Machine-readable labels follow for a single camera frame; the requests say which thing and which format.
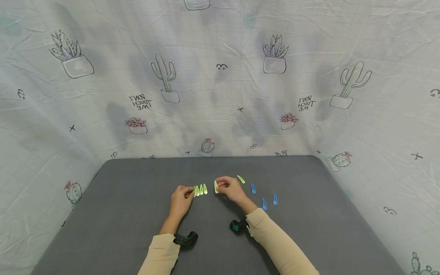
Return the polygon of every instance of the succulent drawing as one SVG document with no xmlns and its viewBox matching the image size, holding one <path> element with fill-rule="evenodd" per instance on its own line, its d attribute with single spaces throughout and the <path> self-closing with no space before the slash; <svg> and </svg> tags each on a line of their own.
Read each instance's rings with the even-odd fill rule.
<svg viewBox="0 0 440 275">
<path fill-rule="evenodd" d="M 156 54 L 156 62 L 158 65 L 156 66 L 156 64 L 152 62 L 151 68 L 153 69 L 156 77 L 162 80 L 164 84 L 165 90 L 161 90 L 162 96 L 164 97 L 165 101 L 179 103 L 179 94 L 171 89 L 170 84 L 170 81 L 173 81 L 176 78 L 176 69 L 174 68 L 174 64 L 170 62 L 169 69 L 167 69 L 164 60 L 159 54 Z"/>
<path fill-rule="evenodd" d="M 289 46 L 287 48 L 282 44 L 282 35 L 272 35 L 270 45 L 264 44 L 263 51 L 264 55 L 267 57 L 276 57 L 283 58 L 287 51 L 289 50 Z"/>
<path fill-rule="evenodd" d="M 362 70 L 363 70 L 363 62 L 359 61 L 353 68 L 350 76 L 348 76 L 348 72 L 350 71 L 348 68 L 346 68 L 342 72 L 340 82 L 341 85 L 344 86 L 344 89 L 342 90 L 340 95 L 333 95 L 330 101 L 330 106 L 341 109 L 347 109 L 348 107 L 350 107 L 353 98 L 348 97 L 348 95 L 350 94 L 352 89 L 363 87 L 371 77 L 371 71 L 367 71 L 363 76 L 362 80 L 360 80 Z"/>
<path fill-rule="evenodd" d="M 205 158 L 212 157 L 212 151 L 214 150 L 215 144 L 211 141 L 211 138 L 205 139 L 205 142 L 202 143 L 202 148 L 198 151 L 198 155 Z"/>
<path fill-rule="evenodd" d="M 432 267 L 430 267 L 429 265 L 426 266 L 425 270 L 420 270 L 420 258 L 417 256 L 416 252 L 413 252 L 411 266 L 413 268 L 411 275 L 440 275 L 440 272 L 433 271 Z"/>
<path fill-rule="evenodd" d="M 135 135 L 146 134 L 148 132 L 147 125 L 145 125 L 146 120 L 141 120 L 140 118 L 132 117 L 125 121 L 125 125 L 130 127 Z"/>
<path fill-rule="evenodd" d="M 57 48 L 49 49 L 51 54 L 61 61 L 66 61 L 78 56 L 81 56 L 81 47 L 78 40 L 75 42 L 70 41 L 67 36 L 59 30 L 59 33 L 52 34 L 52 40 Z"/>
<path fill-rule="evenodd" d="M 59 33 L 52 34 L 52 40 L 56 48 L 49 49 L 49 51 L 61 61 L 69 77 L 78 78 L 95 72 L 90 61 L 82 55 L 78 41 L 69 40 L 61 30 L 59 30 Z"/>
<path fill-rule="evenodd" d="M 82 198 L 82 190 L 81 185 L 78 183 L 72 183 L 70 180 L 67 182 L 67 184 L 64 186 L 64 189 L 66 191 L 67 198 L 72 203 L 72 210 L 74 209 L 75 205 L 81 200 Z"/>
<path fill-rule="evenodd" d="M 343 154 L 337 154 L 333 158 L 327 158 L 326 162 L 330 165 L 333 171 L 339 171 L 340 167 L 345 167 L 350 164 L 350 157 L 352 155 L 349 152 L 344 152 Z"/>
<path fill-rule="evenodd" d="M 281 129 L 287 130 L 295 126 L 295 123 L 297 123 L 299 119 L 292 115 L 292 113 L 286 113 L 285 115 L 281 116 L 279 121 L 281 121 Z"/>
<path fill-rule="evenodd" d="M 282 44 L 282 35 L 272 35 L 271 43 L 263 44 L 264 63 L 263 71 L 265 73 L 284 73 L 286 71 L 286 56 L 289 46 L 287 48 Z"/>
</svg>

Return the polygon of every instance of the long-sleeve shirt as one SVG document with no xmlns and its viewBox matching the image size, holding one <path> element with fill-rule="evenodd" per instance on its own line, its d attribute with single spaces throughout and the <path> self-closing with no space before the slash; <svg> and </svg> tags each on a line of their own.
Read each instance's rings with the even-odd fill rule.
<svg viewBox="0 0 440 275">
<path fill-rule="evenodd" d="M 266 212 L 258 208 L 246 215 L 250 235 L 261 244 L 281 275 L 318 275 L 298 245 Z M 156 235 L 138 275 L 169 275 L 179 257 L 180 246 L 171 234 Z"/>
</svg>

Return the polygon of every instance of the gray table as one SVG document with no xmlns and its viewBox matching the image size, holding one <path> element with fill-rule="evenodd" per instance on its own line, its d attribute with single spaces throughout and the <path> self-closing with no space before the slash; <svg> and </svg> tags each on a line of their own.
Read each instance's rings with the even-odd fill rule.
<svg viewBox="0 0 440 275">
<path fill-rule="evenodd" d="M 176 186 L 202 183 L 208 194 L 194 199 L 179 228 L 182 235 L 196 231 L 198 242 L 181 250 L 173 274 L 278 274 L 249 234 L 229 230 L 243 214 L 214 194 L 216 177 L 237 174 L 257 205 L 266 199 L 269 216 L 321 275 L 404 274 L 324 164 L 311 156 L 107 161 L 32 274 L 136 275 Z"/>
</svg>

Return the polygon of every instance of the pink flower drawing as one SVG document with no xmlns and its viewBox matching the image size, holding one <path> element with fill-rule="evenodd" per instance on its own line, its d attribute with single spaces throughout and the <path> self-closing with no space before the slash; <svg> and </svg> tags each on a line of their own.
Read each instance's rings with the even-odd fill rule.
<svg viewBox="0 0 440 275">
<path fill-rule="evenodd" d="M 146 127 L 146 120 L 141 120 L 140 118 L 132 117 L 125 121 L 125 125 L 130 127 Z"/>
<path fill-rule="evenodd" d="M 296 118 L 296 116 L 292 115 L 292 113 L 286 113 L 285 115 L 282 115 L 280 120 L 281 122 L 298 122 L 299 119 Z"/>
</svg>

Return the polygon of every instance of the motion capture device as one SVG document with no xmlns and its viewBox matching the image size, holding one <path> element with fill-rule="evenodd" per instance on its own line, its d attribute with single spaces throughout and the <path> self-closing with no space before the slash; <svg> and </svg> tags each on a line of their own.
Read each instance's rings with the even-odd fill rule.
<svg viewBox="0 0 440 275">
<path fill-rule="evenodd" d="M 243 218 L 241 221 L 236 221 L 233 220 L 230 224 L 229 224 L 229 228 L 234 232 L 234 233 L 242 233 L 244 231 L 247 231 L 249 229 L 249 224 L 246 221 L 246 218 Z"/>
<path fill-rule="evenodd" d="M 180 245 L 181 247 L 192 247 L 198 239 L 197 233 L 191 231 L 188 237 L 182 236 L 180 234 L 174 234 L 173 243 Z"/>
</svg>

